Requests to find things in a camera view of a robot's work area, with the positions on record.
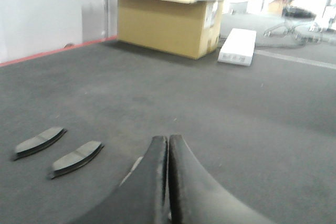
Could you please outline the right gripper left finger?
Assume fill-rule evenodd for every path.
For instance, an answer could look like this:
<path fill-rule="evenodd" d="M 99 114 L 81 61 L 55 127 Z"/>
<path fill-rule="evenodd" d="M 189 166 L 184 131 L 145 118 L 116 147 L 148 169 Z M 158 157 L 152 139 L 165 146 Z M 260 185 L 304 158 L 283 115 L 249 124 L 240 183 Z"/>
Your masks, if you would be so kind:
<path fill-rule="evenodd" d="M 157 135 L 129 177 L 71 223 L 164 223 L 167 137 Z"/>

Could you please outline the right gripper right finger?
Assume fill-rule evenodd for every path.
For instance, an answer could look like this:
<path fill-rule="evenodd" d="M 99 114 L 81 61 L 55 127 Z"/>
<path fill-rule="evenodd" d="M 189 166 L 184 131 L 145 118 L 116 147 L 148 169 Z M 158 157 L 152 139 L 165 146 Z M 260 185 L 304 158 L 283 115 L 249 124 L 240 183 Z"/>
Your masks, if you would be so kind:
<path fill-rule="evenodd" d="M 178 134 L 169 139 L 168 180 L 173 223 L 272 222 L 218 183 Z"/>

